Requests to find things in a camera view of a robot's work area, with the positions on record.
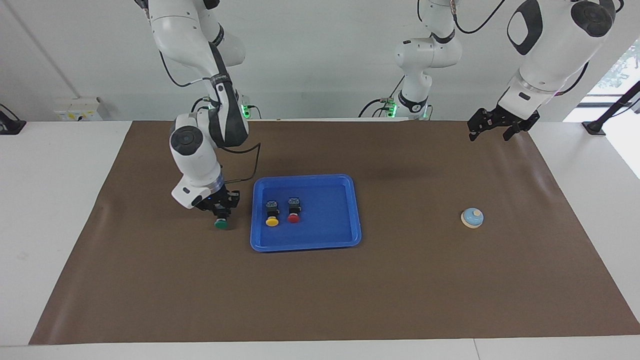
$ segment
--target white wall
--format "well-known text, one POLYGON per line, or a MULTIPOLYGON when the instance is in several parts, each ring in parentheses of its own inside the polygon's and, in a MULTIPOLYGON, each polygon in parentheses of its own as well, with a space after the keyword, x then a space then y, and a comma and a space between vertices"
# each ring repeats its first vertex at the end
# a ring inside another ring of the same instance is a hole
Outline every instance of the white wall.
MULTIPOLYGON (((415 1, 222 1, 225 29, 246 44, 247 60, 231 69, 236 86, 265 117, 353 117, 387 96, 402 73, 396 44, 428 36, 415 1)), ((497 1, 466 1, 463 27, 474 28, 497 1)), ((435 119, 467 119, 491 107, 522 61, 506 37, 520 1, 510 0, 481 32, 459 34, 465 54, 454 68, 432 70, 435 119)), ((640 3, 628 1, 608 44, 582 83, 541 110, 560 121, 638 38, 640 3)), ((0 101, 28 120, 52 119, 52 97, 100 97, 116 120, 172 119, 204 95, 201 85, 173 86, 164 74, 148 22, 133 0, 0 0, 0 101), (47 56, 7 12, 9 4, 47 56), (71 86, 65 84, 67 78, 71 86)), ((171 63, 181 81, 190 70, 171 63)))

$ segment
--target red button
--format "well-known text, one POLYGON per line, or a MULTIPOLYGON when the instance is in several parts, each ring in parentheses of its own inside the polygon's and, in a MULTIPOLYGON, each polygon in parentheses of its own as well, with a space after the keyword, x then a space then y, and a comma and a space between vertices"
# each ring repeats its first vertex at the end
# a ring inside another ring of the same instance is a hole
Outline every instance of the red button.
POLYGON ((297 224, 298 222, 300 222, 300 217, 298 216, 298 214, 291 214, 287 218, 287 221, 292 224, 297 224))

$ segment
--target yellow button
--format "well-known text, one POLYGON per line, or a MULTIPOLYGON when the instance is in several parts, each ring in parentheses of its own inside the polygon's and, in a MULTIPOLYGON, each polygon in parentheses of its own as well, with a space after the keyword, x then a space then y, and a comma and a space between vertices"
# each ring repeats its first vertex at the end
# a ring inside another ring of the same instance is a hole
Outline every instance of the yellow button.
POLYGON ((280 222, 275 217, 270 217, 267 219, 267 226, 274 227, 274 226, 278 226, 279 223, 280 222))

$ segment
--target light blue round object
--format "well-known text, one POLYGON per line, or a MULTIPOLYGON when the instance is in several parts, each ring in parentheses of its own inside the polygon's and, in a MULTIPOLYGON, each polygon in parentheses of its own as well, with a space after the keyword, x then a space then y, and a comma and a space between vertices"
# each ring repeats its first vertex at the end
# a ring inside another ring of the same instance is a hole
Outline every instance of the light blue round object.
POLYGON ((471 229, 477 229, 484 222, 484 214, 476 208, 468 208, 462 213, 462 222, 471 229))

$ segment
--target green button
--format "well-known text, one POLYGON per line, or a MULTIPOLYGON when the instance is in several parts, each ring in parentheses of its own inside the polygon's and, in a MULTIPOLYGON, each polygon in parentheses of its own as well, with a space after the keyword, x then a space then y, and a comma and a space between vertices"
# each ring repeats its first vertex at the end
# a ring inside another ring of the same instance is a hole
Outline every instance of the green button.
POLYGON ((226 228, 229 227, 229 224, 227 223, 227 221, 225 219, 219 218, 219 219, 216 220, 215 226, 218 229, 225 230, 226 228))

